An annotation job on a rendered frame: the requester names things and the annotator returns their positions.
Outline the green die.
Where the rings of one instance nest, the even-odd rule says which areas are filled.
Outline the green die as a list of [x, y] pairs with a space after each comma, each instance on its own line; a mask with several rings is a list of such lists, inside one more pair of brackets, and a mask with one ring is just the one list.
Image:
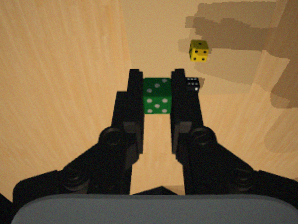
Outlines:
[[143, 79], [144, 114], [171, 113], [171, 78], [152, 77]]

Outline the yellow die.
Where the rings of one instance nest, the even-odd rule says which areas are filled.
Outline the yellow die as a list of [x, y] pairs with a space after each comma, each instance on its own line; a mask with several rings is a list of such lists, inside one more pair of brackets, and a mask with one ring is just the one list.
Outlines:
[[204, 40], [191, 40], [189, 56], [190, 61], [206, 62], [209, 52], [207, 41]]

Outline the beige flat mat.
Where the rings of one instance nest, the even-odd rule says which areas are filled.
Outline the beige flat mat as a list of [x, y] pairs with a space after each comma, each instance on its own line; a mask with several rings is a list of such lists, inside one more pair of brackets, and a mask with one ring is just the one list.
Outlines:
[[[144, 78], [185, 69], [198, 95], [249, 93], [277, 0], [121, 0], [132, 69]], [[207, 62], [190, 61], [191, 40]]]

